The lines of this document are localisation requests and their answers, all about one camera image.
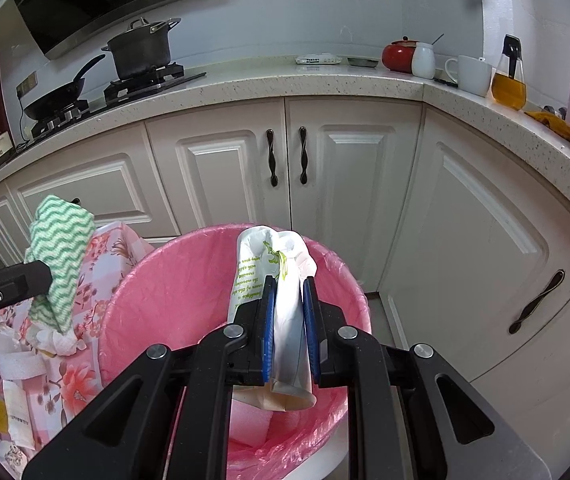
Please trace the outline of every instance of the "cup handle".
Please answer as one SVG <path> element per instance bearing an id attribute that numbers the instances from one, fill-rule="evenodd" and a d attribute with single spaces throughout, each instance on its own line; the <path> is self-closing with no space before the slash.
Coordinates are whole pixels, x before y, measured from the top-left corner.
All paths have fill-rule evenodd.
<path id="1" fill-rule="evenodd" d="M 447 73 L 447 76 L 449 76 L 449 78 L 456 84 L 458 84 L 458 79 L 455 78 L 454 76 L 451 75 L 451 72 L 449 71 L 449 68 L 447 68 L 447 66 L 449 65 L 449 63 L 451 63 L 452 61 L 456 61 L 458 63 L 458 59 L 456 59 L 455 57 L 451 57 L 449 59 L 447 59 L 447 61 L 445 62 L 445 72 Z"/>

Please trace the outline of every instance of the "oil bottle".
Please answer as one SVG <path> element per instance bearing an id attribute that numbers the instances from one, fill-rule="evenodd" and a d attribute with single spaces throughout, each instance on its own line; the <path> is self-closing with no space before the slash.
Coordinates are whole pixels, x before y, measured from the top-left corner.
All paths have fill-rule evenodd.
<path id="1" fill-rule="evenodd" d="M 492 81 L 492 95 L 502 105 L 520 110 L 527 102 L 520 40 L 507 34 Z"/>

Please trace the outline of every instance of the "white jar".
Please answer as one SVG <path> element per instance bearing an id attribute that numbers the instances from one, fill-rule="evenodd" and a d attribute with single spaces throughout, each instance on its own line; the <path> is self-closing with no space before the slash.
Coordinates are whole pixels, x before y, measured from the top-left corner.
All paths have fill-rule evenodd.
<path id="1" fill-rule="evenodd" d="M 436 75 L 436 59 L 434 46 L 430 43 L 416 43 L 412 58 L 412 74 L 425 79 L 434 79 Z"/>

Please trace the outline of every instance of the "white mug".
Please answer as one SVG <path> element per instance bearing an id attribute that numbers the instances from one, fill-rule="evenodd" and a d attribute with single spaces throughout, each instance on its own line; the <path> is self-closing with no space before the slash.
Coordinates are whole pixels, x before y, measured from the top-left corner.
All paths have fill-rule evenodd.
<path id="1" fill-rule="evenodd" d="M 458 63 L 458 77 L 451 75 L 449 64 L 452 61 Z M 465 92 L 485 97 L 489 91 L 492 82 L 492 65 L 487 63 L 484 58 L 476 58 L 469 56 L 458 56 L 447 59 L 445 62 L 445 72 L 454 83 L 458 83 L 458 88 Z"/>
<path id="2" fill-rule="evenodd" d="M 425 79 L 434 79 L 436 75 L 436 60 L 434 47 L 430 43 L 416 43 L 412 58 L 412 74 Z"/>

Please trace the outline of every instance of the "blue gripper pad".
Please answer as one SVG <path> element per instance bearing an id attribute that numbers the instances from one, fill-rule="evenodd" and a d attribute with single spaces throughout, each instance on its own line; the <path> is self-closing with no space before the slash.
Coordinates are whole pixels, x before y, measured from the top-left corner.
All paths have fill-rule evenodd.
<path id="1" fill-rule="evenodd" d="M 309 354 L 309 367 L 312 378 L 318 384 L 321 377 L 320 352 L 318 348 L 318 335 L 316 334 L 316 321 L 312 307 L 312 292 L 309 281 L 303 282 L 303 317 L 305 319 L 305 337 L 307 338 L 307 353 Z"/>
<path id="2" fill-rule="evenodd" d="M 274 304 L 276 286 L 270 288 L 265 315 L 265 333 L 263 334 L 263 381 L 267 384 L 271 378 L 271 364 L 274 359 Z"/>

